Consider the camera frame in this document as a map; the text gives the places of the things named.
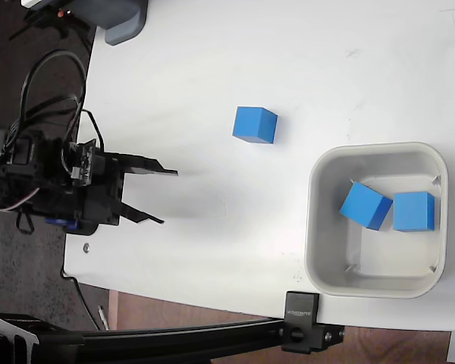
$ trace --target plastic tray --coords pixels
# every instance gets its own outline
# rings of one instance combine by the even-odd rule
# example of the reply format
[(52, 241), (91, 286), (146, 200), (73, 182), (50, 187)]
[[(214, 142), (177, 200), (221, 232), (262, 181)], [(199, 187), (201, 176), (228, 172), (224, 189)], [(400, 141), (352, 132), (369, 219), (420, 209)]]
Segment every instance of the plastic tray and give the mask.
[[(339, 213), (352, 181), (389, 198), (428, 191), (435, 197), (435, 231), (392, 228), (393, 209), (379, 231)], [(438, 282), (447, 245), (448, 172), (424, 143), (345, 146), (326, 152), (310, 177), (306, 272), (322, 293), (413, 298)]]

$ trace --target wire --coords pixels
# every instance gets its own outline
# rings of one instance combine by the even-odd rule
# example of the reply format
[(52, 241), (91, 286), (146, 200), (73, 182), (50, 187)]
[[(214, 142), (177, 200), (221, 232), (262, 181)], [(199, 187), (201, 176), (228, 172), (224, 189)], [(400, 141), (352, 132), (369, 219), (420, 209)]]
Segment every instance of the wire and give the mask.
[(99, 139), (99, 149), (104, 152), (105, 151), (105, 141), (103, 140), (103, 137), (101, 133), (99, 132), (98, 124), (96, 123), (96, 120), (93, 117), (93, 113), (89, 110), (86, 110), (85, 108), (81, 110), (82, 112), (86, 112), (89, 116), (89, 119), (91, 119), (91, 123), (93, 123), (94, 130), (96, 130), (96, 134), (98, 134), (98, 139)]
[(64, 271), (64, 263), (63, 263), (62, 267), (61, 267), (61, 278), (66, 280), (66, 281), (73, 281), (74, 286), (76, 287), (76, 292), (79, 295), (81, 303), (83, 304), (84, 309), (86, 310), (86, 313), (89, 316), (89, 319), (93, 323), (95, 329), (98, 330), (98, 331), (101, 331), (101, 328), (99, 327), (98, 322), (96, 322), (96, 320), (94, 319), (94, 316), (91, 313), (91, 310), (89, 310), (89, 307), (88, 307), (88, 305), (86, 303), (86, 300), (84, 299), (83, 292), (81, 291), (81, 287), (79, 285), (79, 282), (77, 281), (77, 279), (75, 277), (67, 276), (67, 275), (65, 275), (65, 273), (66, 272)]
[[(32, 81), (34, 80), (35, 76), (37, 75), (37, 72), (50, 60), (53, 58), (57, 57), (66, 57), (72, 60), (72, 62), (76, 65), (76, 68), (80, 74), (80, 79), (81, 79), (81, 93), (79, 99), (75, 95), (68, 95), (68, 96), (57, 96), (55, 98), (46, 100), (45, 102), (38, 104), (34, 108), (31, 108), (29, 111), (27, 111), (27, 99), (29, 97), (29, 91), (30, 87), (32, 84)], [(11, 148), (14, 146), (15, 142), (17, 141), (17, 138), (20, 136), (22, 131), (24, 131), (25, 128), (29, 127), (30, 125), (27, 125), (27, 122), (29, 121), (29, 118), (32, 116), (32, 114), (35, 114), (39, 112), (39, 110), (43, 110), (44, 108), (49, 107), (50, 105), (54, 105), (57, 102), (62, 102), (65, 99), (72, 99), (76, 103), (76, 108), (74, 109), (74, 114), (71, 117), (70, 121), (67, 124), (67, 130), (66, 134), (64, 136), (64, 141), (63, 141), (63, 146), (61, 148), (61, 163), (64, 167), (64, 169), (71, 174), (69, 171), (69, 168), (67, 167), (65, 160), (64, 160), (64, 146), (67, 145), (68, 139), (71, 137), (72, 130), (74, 129), (75, 125), (77, 124), (77, 121), (79, 120), (79, 115), (81, 112), (81, 109), (83, 107), (84, 99), (86, 97), (86, 71), (84, 69), (83, 63), (80, 61), (80, 59), (70, 51), (66, 51), (64, 49), (56, 49), (54, 51), (51, 51), (47, 54), (45, 54), (42, 58), (40, 58), (31, 68), (30, 72), (25, 78), (24, 84), (22, 86), (22, 90), (20, 93), (20, 113), (19, 113), (19, 118), (10, 126), (6, 140), (4, 142), (4, 145), (2, 147), (2, 150), (0, 152), (0, 164), (2, 163), (3, 159), (7, 155), (7, 153), (11, 150)]]
[(17, 207), (19, 206), (22, 206), (25, 202), (27, 202), (28, 200), (30, 200), (32, 197), (34, 197), (36, 195), (36, 193), (39, 192), (39, 188), (36, 188), (34, 191), (32, 191), (31, 193), (29, 193), (27, 196), (25, 196), (23, 199), (20, 199), (18, 202), (16, 202), (15, 204), (13, 204), (12, 206), (10, 207), (5, 207), (3, 209), (0, 209), (0, 212), (9, 212), (9, 211), (12, 211), (12, 210), (15, 210)]

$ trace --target blue cube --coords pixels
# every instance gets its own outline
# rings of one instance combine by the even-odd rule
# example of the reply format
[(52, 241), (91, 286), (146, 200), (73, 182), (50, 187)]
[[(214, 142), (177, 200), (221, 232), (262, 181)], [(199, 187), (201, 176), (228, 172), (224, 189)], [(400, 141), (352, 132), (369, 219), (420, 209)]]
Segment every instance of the blue cube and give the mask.
[(394, 230), (433, 231), (435, 198), (428, 192), (394, 195)]
[(251, 143), (273, 143), (278, 116), (265, 108), (238, 107), (233, 135)]
[(340, 213), (365, 228), (379, 230), (392, 203), (386, 196), (354, 182)]

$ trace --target black cable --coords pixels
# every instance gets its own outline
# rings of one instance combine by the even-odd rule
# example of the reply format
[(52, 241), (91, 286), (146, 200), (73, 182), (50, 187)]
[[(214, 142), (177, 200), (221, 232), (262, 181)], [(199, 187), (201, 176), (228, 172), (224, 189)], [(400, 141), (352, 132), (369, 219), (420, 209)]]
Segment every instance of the black cable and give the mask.
[(18, 126), (17, 126), (17, 135), (14, 136), (14, 139), (10, 140), (10, 143), (14, 143), (14, 141), (17, 139), (18, 135), (20, 134), (20, 128), (25, 124), (25, 120), (27, 118), (27, 98), (29, 97), (29, 90), (30, 90), (30, 85), (32, 84), (32, 81), (34, 77), (37, 75), (37, 72), (43, 67), (44, 64), (52, 60), (53, 58), (57, 57), (66, 57), (69, 58), (70, 60), (73, 61), (73, 63), (76, 65), (77, 70), (79, 71), (80, 78), (81, 78), (81, 94), (80, 98), (78, 101), (78, 107), (76, 112), (74, 113), (74, 116), (72, 117), (72, 120), (77, 120), (79, 118), (80, 110), (83, 107), (84, 99), (86, 97), (86, 71), (84, 70), (83, 63), (81, 60), (73, 53), (70, 51), (66, 51), (64, 49), (56, 49), (55, 51), (51, 51), (44, 55), (41, 59), (39, 59), (32, 67), (30, 70), (29, 74), (25, 78), (24, 85), (22, 86), (22, 92), (20, 94), (20, 114), (19, 114), (19, 121), (18, 121)]
[(79, 296), (79, 298), (81, 300), (81, 303), (84, 306), (84, 309), (86, 310), (87, 315), (89, 316), (89, 319), (93, 323), (93, 325), (96, 328), (96, 330), (101, 331), (101, 328), (99, 327), (98, 323), (96, 322), (93, 314), (89, 310), (89, 307), (88, 307), (88, 305), (86, 303), (86, 300), (84, 299), (83, 292), (81, 291), (81, 287), (79, 285), (79, 282), (77, 281), (77, 279), (75, 277), (67, 276), (67, 275), (64, 275), (64, 274), (65, 274), (65, 271), (64, 271), (64, 264), (63, 264), (62, 267), (61, 267), (61, 278), (64, 279), (65, 281), (73, 281), (74, 286), (76, 287), (76, 292), (77, 292), (77, 294), (78, 294), (78, 296)]
[(72, 130), (74, 129), (75, 125), (79, 121), (79, 115), (81, 112), (81, 109), (83, 107), (84, 99), (86, 97), (86, 71), (84, 69), (83, 63), (80, 61), (80, 59), (70, 51), (66, 51), (63, 49), (56, 49), (55, 51), (49, 52), (45, 54), (42, 58), (40, 58), (33, 66), (30, 72), (28, 73), (27, 77), (25, 78), (24, 84), (22, 86), (22, 91), (20, 93), (20, 114), (19, 118), (10, 126), (9, 132), (7, 134), (5, 143), (3, 145), (2, 151), (0, 152), (0, 165), (2, 164), (5, 156), (7, 153), (11, 150), (11, 148), (14, 146), (15, 142), (17, 141), (17, 138), (20, 136), (22, 131), (24, 131), (25, 128), (27, 128), (27, 119), (30, 117), (30, 113), (27, 112), (27, 98), (29, 96), (29, 91), (30, 91), (30, 85), (32, 84), (32, 81), (34, 80), (35, 76), (37, 75), (37, 72), (43, 67), (44, 64), (52, 60), (53, 58), (57, 57), (66, 57), (69, 58), (70, 60), (73, 61), (73, 63), (76, 65), (77, 70), (79, 71), (80, 78), (81, 78), (81, 94), (80, 98), (77, 99), (76, 96), (58, 96), (56, 98), (52, 98), (50, 100), (47, 100), (43, 102), (42, 104), (38, 104), (35, 106), (35, 110), (29, 110), (38, 112), (38, 109), (41, 109), (42, 107), (49, 107), (50, 105), (53, 105), (56, 102), (59, 102), (58, 100), (65, 100), (65, 99), (74, 99), (75, 102), (77, 103), (77, 107), (74, 111), (73, 116), (71, 117), (70, 122), (68, 123), (68, 128), (66, 130), (66, 134), (64, 136), (64, 142), (63, 146), (61, 149), (61, 163), (63, 164), (64, 169), (68, 172), (69, 169), (67, 168), (67, 165), (65, 164), (64, 161), (64, 147), (67, 145), (69, 138), (71, 137)]
[(93, 113), (89, 110), (86, 110), (85, 108), (81, 110), (82, 112), (86, 112), (89, 116), (89, 119), (91, 119), (91, 123), (93, 123), (94, 130), (96, 130), (96, 134), (98, 134), (98, 139), (99, 139), (99, 149), (104, 152), (105, 151), (105, 141), (103, 140), (103, 137), (101, 133), (99, 132), (98, 124), (96, 123), (96, 120), (93, 117)]

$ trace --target black metal bracket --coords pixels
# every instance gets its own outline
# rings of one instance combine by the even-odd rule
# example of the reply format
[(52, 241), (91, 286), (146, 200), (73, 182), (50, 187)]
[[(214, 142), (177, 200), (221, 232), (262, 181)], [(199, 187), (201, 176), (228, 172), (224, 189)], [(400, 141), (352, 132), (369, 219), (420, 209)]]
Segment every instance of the black metal bracket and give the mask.
[(28, 315), (0, 314), (3, 362), (92, 364), (209, 362), (281, 345), (309, 354), (344, 339), (344, 327), (315, 322), (319, 295), (289, 292), (285, 320), (142, 331), (67, 331)]
[(287, 292), (281, 349), (310, 354), (323, 351), (344, 340), (344, 326), (317, 323), (319, 295)]

